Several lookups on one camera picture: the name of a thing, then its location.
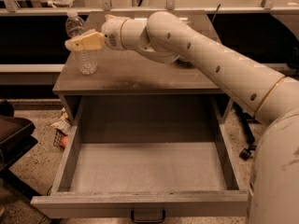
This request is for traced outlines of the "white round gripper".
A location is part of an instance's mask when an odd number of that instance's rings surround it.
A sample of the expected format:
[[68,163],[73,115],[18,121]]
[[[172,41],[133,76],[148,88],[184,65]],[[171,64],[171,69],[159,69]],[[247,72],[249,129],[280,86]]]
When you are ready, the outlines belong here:
[[101,27],[101,33],[88,31],[65,41],[65,47],[70,51],[98,50],[106,45],[115,50],[124,50],[121,42],[122,26],[128,17],[118,17],[111,14],[105,16],[106,21]]

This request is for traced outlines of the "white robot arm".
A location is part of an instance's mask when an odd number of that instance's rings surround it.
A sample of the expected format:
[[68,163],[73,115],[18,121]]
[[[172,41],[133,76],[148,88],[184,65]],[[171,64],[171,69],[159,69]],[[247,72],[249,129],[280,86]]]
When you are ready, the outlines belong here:
[[175,15],[107,15],[101,30],[71,35],[73,51],[133,50],[155,62],[184,58],[266,125],[251,169],[246,224],[299,223],[299,81],[194,31]]

